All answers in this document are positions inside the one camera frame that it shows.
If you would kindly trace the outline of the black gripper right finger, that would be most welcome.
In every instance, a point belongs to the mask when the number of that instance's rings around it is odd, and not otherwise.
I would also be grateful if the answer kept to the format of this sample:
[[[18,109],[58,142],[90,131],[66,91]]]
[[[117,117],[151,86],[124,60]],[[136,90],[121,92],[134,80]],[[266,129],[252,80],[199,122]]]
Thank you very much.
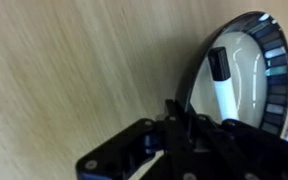
[[[202,139],[236,179],[288,180],[288,142],[276,135],[227,119],[215,123],[198,114],[188,120],[189,135]]]

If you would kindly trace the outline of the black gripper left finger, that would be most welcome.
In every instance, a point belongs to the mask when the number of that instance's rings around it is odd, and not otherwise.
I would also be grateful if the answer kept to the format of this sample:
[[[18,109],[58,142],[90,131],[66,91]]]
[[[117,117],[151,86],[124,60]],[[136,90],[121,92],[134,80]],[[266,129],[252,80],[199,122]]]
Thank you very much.
[[[153,165],[141,180],[195,180],[189,157],[195,111],[167,100],[162,120],[142,118],[82,156],[77,180],[129,180],[143,165]]]

